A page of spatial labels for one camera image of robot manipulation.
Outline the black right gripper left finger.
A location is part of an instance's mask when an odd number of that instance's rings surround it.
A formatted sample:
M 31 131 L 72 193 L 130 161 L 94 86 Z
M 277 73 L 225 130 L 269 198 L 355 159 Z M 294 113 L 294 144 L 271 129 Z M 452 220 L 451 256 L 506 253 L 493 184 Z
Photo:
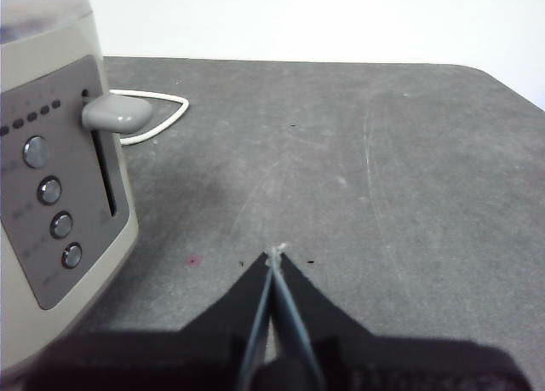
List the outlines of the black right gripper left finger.
M 271 279 L 260 254 L 227 293 L 177 331 L 66 336 L 48 346 L 25 390 L 234 390 L 264 360 Z

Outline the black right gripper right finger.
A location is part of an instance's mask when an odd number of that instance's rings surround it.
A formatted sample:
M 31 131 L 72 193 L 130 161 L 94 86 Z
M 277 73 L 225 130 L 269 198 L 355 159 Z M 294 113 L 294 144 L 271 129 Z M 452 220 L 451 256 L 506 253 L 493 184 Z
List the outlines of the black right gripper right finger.
M 321 293 L 284 253 L 271 253 L 280 354 L 253 390 L 529 390 L 513 358 L 467 340 L 379 336 Z

